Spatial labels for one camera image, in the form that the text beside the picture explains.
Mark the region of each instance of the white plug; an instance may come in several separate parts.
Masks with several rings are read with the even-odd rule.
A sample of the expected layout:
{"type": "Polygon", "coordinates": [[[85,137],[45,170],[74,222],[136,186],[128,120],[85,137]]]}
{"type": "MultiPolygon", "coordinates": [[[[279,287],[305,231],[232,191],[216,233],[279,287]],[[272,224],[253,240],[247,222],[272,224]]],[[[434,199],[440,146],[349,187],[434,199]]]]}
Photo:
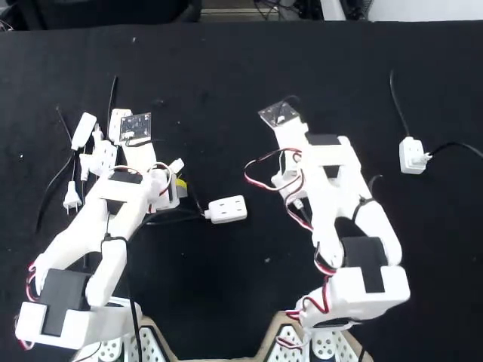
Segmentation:
{"type": "Polygon", "coordinates": [[[421,141],[413,137],[406,137],[399,143],[399,163],[402,173],[422,174],[431,158],[429,153],[424,153],[421,141]]]}
{"type": "Polygon", "coordinates": [[[169,165],[170,170],[175,174],[179,173],[181,169],[183,169],[183,167],[184,167],[184,162],[181,158],[177,158],[169,165]]]}
{"type": "Polygon", "coordinates": [[[78,122],[77,128],[75,129],[74,136],[72,137],[71,148],[77,151],[81,147],[84,147],[91,136],[91,131],[96,124],[97,118],[89,113],[84,112],[82,114],[81,120],[78,122]]]}
{"type": "Polygon", "coordinates": [[[92,155],[89,155],[88,153],[81,153],[78,158],[81,161],[81,181],[87,181],[89,177],[92,155]]]}
{"type": "Polygon", "coordinates": [[[99,124],[96,123],[92,131],[92,138],[94,138],[94,147],[99,145],[100,141],[104,139],[104,133],[100,130],[99,124]]]}
{"type": "Polygon", "coordinates": [[[208,204],[205,211],[205,218],[211,219],[213,224],[233,222],[247,218],[247,207],[243,196],[232,196],[231,198],[221,198],[208,204]]]}
{"type": "Polygon", "coordinates": [[[69,215],[69,209],[75,207],[75,211],[77,211],[80,205],[82,205],[82,201],[75,190],[75,181],[69,181],[66,197],[63,199],[63,206],[67,210],[67,215],[69,215]]]}

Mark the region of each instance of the black table surface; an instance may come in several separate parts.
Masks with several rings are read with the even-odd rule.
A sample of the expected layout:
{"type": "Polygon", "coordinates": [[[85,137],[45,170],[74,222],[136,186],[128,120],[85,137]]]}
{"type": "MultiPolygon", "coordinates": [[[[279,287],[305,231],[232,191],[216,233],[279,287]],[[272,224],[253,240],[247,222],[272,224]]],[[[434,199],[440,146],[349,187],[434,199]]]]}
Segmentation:
{"type": "MultiPolygon", "coordinates": [[[[276,149],[257,111],[288,94],[310,129],[347,135],[400,238],[411,299],[352,331],[376,360],[475,360],[483,243],[483,164],[442,152],[421,176],[399,171],[404,136],[389,71],[411,133],[428,149],[483,148],[483,23],[250,23],[116,26],[0,34],[0,312],[2,360],[67,360],[22,352],[13,317],[26,265],[64,229],[66,179],[39,235],[38,203],[68,158],[55,106],[73,129],[90,112],[105,129],[115,106],[152,112],[158,159],[186,162],[200,199],[246,197],[243,222],[146,227],[136,240],[134,296],[180,358],[254,355],[278,310],[321,283],[308,232],[279,195],[248,185],[245,163],[276,149]]],[[[276,171],[276,160],[258,176],[276,171]]]]}

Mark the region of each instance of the black cable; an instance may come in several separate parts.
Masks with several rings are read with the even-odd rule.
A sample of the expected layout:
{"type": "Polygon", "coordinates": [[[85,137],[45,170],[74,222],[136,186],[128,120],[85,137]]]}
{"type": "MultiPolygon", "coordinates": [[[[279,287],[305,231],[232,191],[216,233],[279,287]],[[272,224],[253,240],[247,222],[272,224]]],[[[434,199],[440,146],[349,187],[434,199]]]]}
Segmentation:
{"type": "Polygon", "coordinates": [[[71,362],[82,362],[83,360],[88,360],[89,358],[91,358],[92,356],[94,356],[99,350],[100,350],[100,346],[102,345],[103,343],[102,342],[99,342],[99,347],[97,347],[97,349],[94,351],[93,354],[90,354],[88,355],[87,357],[83,357],[81,358],[80,360],[74,360],[74,357],[75,357],[75,354],[74,354],[74,357],[71,358],[71,362]]]}
{"type": "Polygon", "coordinates": [[[281,109],[284,106],[284,104],[290,105],[290,103],[288,103],[289,100],[296,100],[300,104],[300,98],[294,94],[291,94],[290,96],[286,96],[283,100],[281,100],[280,106],[278,107],[277,115],[275,117],[276,124],[278,123],[278,119],[280,118],[280,114],[281,114],[281,109]]]}
{"type": "Polygon", "coordinates": [[[141,146],[144,146],[144,145],[148,145],[150,143],[164,142],[165,140],[157,140],[157,139],[154,139],[154,140],[146,140],[146,141],[143,141],[143,142],[135,143],[133,145],[131,145],[131,142],[130,141],[132,141],[132,140],[127,140],[126,141],[126,147],[141,147],[141,146]]]}
{"type": "Polygon", "coordinates": [[[146,225],[148,226],[160,226],[160,225],[169,225],[169,224],[175,224],[183,221],[191,221],[191,220],[196,220],[196,219],[201,219],[202,216],[199,213],[194,213],[191,216],[186,216],[186,217],[180,217],[179,219],[168,219],[165,221],[159,221],[159,222],[148,222],[146,225]]]}
{"type": "Polygon", "coordinates": [[[312,225],[311,221],[310,221],[310,218],[309,218],[309,215],[307,215],[307,212],[305,211],[305,207],[302,207],[300,209],[300,213],[302,214],[302,217],[305,219],[305,221],[307,221],[307,223],[309,225],[312,225]]]}
{"type": "Polygon", "coordinates": [[[45,212],[45,207],[47,206],[48,202],[48,194],[51,191],[51,187],[53,184],[55,184],[56,180],[62,176],[62,174],[67,170],[67,167],[72,163],[72,161],[75,160],[75,153],[72,152],[70,154],[69,159],[67,160],[66,164],[62,166],[59,172],[56,173],[54,178],[48,183],[47,188],[44,191],[44,194],[42,196],[42,200],[40,202],[40,207],[38,208],[38,213],[37,213],[37,223],[35,224],[35,232],[38,232],[40,229],[40,224],[42,223],[42,219],[44,218],[44,212],[45,212]]]}
{"type": "Polygon", "coordinates": [[[364,359],[364,355],[365,355],[365,348],[362,347],[361,354],[359,355],[358,362],[362,362],[362,360],[364,359]]]}
{"type": "MultiPolygon", "coordinates": [[[[67,127],[66,120],[62,116],[62,112],[60,110],[60,107],[59,106],[55,107],[55,110],[57,111],[57,114],[59,116],[60,123],[63,125],[63,129],[66,131],[67,138],[69,139],[69,144],[71,144],[72,143],[72,134],[70,133],[69,128],[67,127]]],[[[74,162],[74,171],[73,172],[75,172],[75,153],[74,152],[70,155],[69,160],[67,160],[66,164],[64,164],[62,166],[60,171],[57,172],[56,175],[54,176],[54,178],[48,183],[47,188],[45,189],[44,194],[42,196],[42,200],[40,201],[40,207],[38,208],[37,222],[35,223],[35,232],[38,232],[38,230],[40,229],[42,219],[44,218],[45,207],[47,206],[47,202],[48,202],[48,194],[51,191],[52,185],[55,184],[56,180],[65,172],[67,167],[72,162],[74,162]]]]}
{"type": "Polygon", "coordinates": [[[205,214],[205,211],[203,210],[203,207],[201,206],[200,200],[198,198],[198,194],[196,193],[194,183],[189,177],[189,173],[187,171],[184,171],[185,177],[184,179],[186,180],[186,184],[188,185],[188,195],[191,195],[193,198],[193,201],[196,204],[196,207],[198,208],[198,211],[201,215],[205,214]]]}
{"type": "Polygon", "coordinates": [[[57,114],[59,115],[59,120],[60,120],[60,123],[63,125],[63,129],[66,130],[67,137],[69,137],[69,143],[72,143],[72,134],[70,133],[69,128],[67,127],[66,120],[62,116],[62,112],[60,111],[60,107],[59,106],[55,107],[55,110],[57,111],[57,114]]]}
{"type": "Polygon", "coordinates": [[[268,20],[268,19],[269,19],[269,18],[268,18],[268,16],[266,16],[266,15],[265,15],[265,14],[264,14],[264,13],[263,13],[261,10],[260,10],[260,7],[258,6],[258,2],[259,2],[259,0],[254,0],[254,6],[255,6],[255,8],[258,10],[258,12],[260,13],[260,15],[262,16],[262,18],[263,18],[264,20],[268,20]]]}
{"type": "Polygon", "coordinates": [[[107,108],[107,129],[106,129],[106,135],[108,135],[106,138],[109,138],[109,123],[111,122],[111,111],[112,107],[114,106],[115,102],[115,92],[117,91],[117,85],[118,85],[118,76],[114,75],[114,79],[112,80],[112,86],[111,86],[111,95],[109,97],[109,106],[107,108]]]}
{"type": "Polygon", "coordinates": [[[282,5],[280,4],[281,0],[277,2],[272,2],[271,0],[260,0],[262,3],[264,3],[267,6],[273,5],[276,6],[277,8],[285,9],[288,11],[293,11],[294,13],[298,14],[298,10],[294,8],[294,6],[287,6],[287,5],[282,5]]]}
{"type": "Polygon", "coordinates": [[[429,155],[430,156],[437,155],[442,150],[447,149],[449,147],[453,147],[453,146],[458,146],[458,147],[462,147],[462,148],[468,149],[469,151],[473,152],[475,155],[477,155],[478,157],[480,157],[481,159],[483,159],[483,152],[481,152],[479,149],[477,149],[477,148],[475,148],[475,147],[473,147],[471,145],[467,145],[466,143],[460,143],[460,142],[447,142],[447,143],[444,143],[444,144],[440,145],[438,148],[436,148],[434,151],[430,152],[429,155]]]}
{"type": "Polygon", "coordinates": [[[382,178],[383,178],[383,175],[376,175],[376,176],[372,176],[372,178],[369,180],[369,182],[368,182],[368,189],[369,189],[369,192],[371,193],[371,195],[372,195],[372,188],[374,187],[374,183],[378,179],[382,179],[382,178]]]}
{"type": "Polygon", "coordinates": [[[361,209],[361,207],[369,204],[372,201],[376,201],[376,200],[374,198],[363,198],[361,196],[361,198],[359,199],[358,205],[354,209],[354,214],[352,215],[352,221],[353,222],[355,222],[355,218],[357,217],[357,214],[358,214],[359,210],[361,209]]]}
{"type": "Polygon", "coordinates": [[[409,137],[410,134],[409,134],[408,123],[406,122],[405,116],[402,113],[401,105],[399,104],[398,97],[396,96],[395,90],[394,90],[394,70],[391,70],[391,73],[389,74],[389,87],[391,88],[392,101],[394,102],[394,106],[398,111],[399,119],[401,120],[402,127],[405,129],[406,137],[409,137]]]}

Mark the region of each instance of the power plug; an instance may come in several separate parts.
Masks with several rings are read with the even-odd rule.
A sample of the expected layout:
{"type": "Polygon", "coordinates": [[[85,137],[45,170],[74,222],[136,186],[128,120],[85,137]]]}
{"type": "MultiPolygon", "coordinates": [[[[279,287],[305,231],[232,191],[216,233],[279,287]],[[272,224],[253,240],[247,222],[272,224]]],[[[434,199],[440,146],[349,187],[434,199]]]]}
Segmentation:
{"type": "Polygon", "coordinates": [[[431,158],[429,153],[424,153],[420,140],[408,136],[399,143],[399,163],[402,173],[422,174],[431,158]]]}
{"type": "Polygon", "coordinates": [[[77,211],[80,205],[82,205],[82,201],[75,190],[75,181],[69,181],[66,197],[63,199],[63,206],[66,208],[67,214],[69,214],[69,209],[75,207],[75,211],[77,211]]]}
{"type": "Polygon", "coordinates": [[[231,198],[221,198],[208,204],[205,211],[205,218],[211,219],[213,224],[233,222],[247,218],[247,206],[243,196],[232,196],[231,198]]]}
{"type": "Polygon", "coordinates": [[[90,164],[91,164],[91,158],[92,155],[89,155],[87,153],[81,153],[78,156],[78,159],[81,162],[81,181],[87,181],[89,177],[89,170],[90,170],[90,164]]]}
{"type": "Polygon", "coordinates": [[[82,114],[77,128],[75,129],[74,136],[72,137],[71,148],[77,151],[81,147],[84,147],[91,136],[92,129],[96,124],[97,118],[87,112],[82,114]]]}

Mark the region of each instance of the robotic arm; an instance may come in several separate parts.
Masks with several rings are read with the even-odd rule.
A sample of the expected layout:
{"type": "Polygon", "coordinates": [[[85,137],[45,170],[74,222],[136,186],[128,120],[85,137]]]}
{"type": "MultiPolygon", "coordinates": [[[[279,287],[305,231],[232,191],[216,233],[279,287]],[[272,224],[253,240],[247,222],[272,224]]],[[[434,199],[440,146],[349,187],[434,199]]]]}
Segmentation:
{"type": "Polygon", "coordinates": [[[389,220],[372,198],[361,164],[344,136],[313,134],[285,102],[259,112],[272,128],[285,165],[272,177],[287,208],[312,211],[306,229],[312,232],[314,263],[324,275],[322,287],[301,298],[288,315],[304,329],[347,329],[378,317],[409,299],[401,262],[401,245],[389,220]],[[335,221],[352,220],[365,234],[338,235],[335,221]]]}
{"type": "MultiPolygon", "coordinates": [[[[150,159],[151,168],[116,166],[103,173],[76,218],[32,264],[40,298],[22,304],[18,339],[80,349],[134,330],[129,301],[112,297],[127,262],[125,241],[146,213],[180,203],[174,172],[183,166],[181,160],[170,166],[156,163],[152,144],[138,147],[137,153],[149,156],[143,160],[150,159]],[[95,273],[66,270],[91,252],[102,255],[95,273]]],[[[135,308],[139,320],[140,306],[135,308]]]]}

